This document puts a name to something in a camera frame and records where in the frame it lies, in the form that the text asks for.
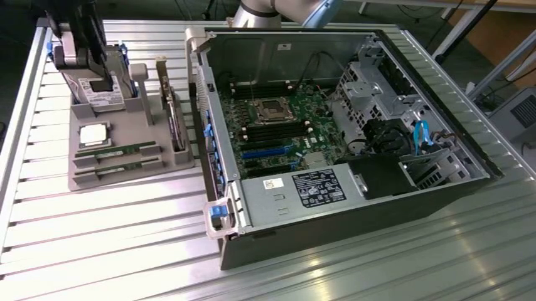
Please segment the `gray plastic stand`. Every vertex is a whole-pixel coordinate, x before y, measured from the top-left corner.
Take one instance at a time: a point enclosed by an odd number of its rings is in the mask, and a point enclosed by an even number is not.
[[[176,104],[176,115],[184,150],[175,152],[160,97],[157,95],[148,97],[144,89],[144,81],[148,77],[147,67],[144,64],[132,64],[129,68],[131,77],[139,85],[139,96],[124,99],[125,110],[94,113],[89,104],[70,104],[68,188],[72,191],[187,169],[195,165],[179,103]],[[96,156],[74,157],[80,151],[80,127],[97,123],[106,123],[108,125],[108,143],[112,147],[151,141],[156,144],[140,147],[136,154],[124,156],[101,159]],[[96,149],[98,148],[92,147],[82,151]],[[100,176],[96,172],[90,172],[96,169],[135,162],[140,163],[137,169],[110,172]]]

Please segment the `warning label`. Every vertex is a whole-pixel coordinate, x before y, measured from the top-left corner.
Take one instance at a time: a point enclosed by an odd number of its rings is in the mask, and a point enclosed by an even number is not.
[[[93,80],[101,80],[101,78],[80,78],[81,91],[84,92],[88,103],[93,107],[101,107],[104,105],[117,105],[123,103],[123,94],[118,87],[117,77],[110,76],[113,80],[113,91],[109,92],[93,92],[90,89],[90,84]]]
[[[310,208],[346,199],[332,169],[292,176],[303,207]]]

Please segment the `motherboard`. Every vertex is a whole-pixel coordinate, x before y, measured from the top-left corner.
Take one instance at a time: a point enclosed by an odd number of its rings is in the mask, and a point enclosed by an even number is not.
[[[319,87],[302,85],[284,96],[270,94],[258,89],[247,98],[220,94],[241,179],[330,166],[346,151]]]

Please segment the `label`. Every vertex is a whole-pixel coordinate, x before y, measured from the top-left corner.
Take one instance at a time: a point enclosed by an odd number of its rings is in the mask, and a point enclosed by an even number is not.
[[[93,80],[101,80],[101,78],[80,78],[77,80],[80,82],[81,91],[84,92],[86,101],[93,107],[117,105],[123,103],[123,94],[118,88],[117,77],[112,75],[110,79],[113,81],[113,91],[104,92],[93,92],[89,85],[89,82]]]
[[[112,174],[114,172],[120,172],[124,170],[124,167],[118,167],[118,168],[113,168],[113,169],[108,169],[106,171],[97,171],[96,174],[98,176],[104,175],[104,174]]]
[[[108,158],[108,157],[114,157],[114,156],[121,156],[121,155],[123,155],[123,151],[118,150],[116,152],[106,152],[105,154],[97,154],[97,155],[94,155],[94,157],[97,159],[101,159],[101,158]]]
[[[332,169],[292,176],[299,200],[304,208],[330,204],[346,199]]]
[[[278,51],[280,51],[280,50],[290,50],[291,48],[292,48],[292,44],[290,44],[290,43],[278,44],[278,45],[276,45],[276,50],[278,50]]]
[[[279,187],[284,186],[283,179],[279,177],[276,179],[264,180],[264,181],[262,181],[262,183],[264,184],[264,190],[279,188]]]

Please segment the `blue pcie slot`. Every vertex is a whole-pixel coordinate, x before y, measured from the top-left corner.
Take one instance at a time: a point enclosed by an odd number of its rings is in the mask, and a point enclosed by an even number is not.
[[[270,156],[280,156],[288,152],[288,149],[290,149],[288,146],[280,146],[275,149],[258,150],[256,152],[244,152],[241,154],[241,159],[253,159],[253,158],[262,158],[262,157],[270,157]]]

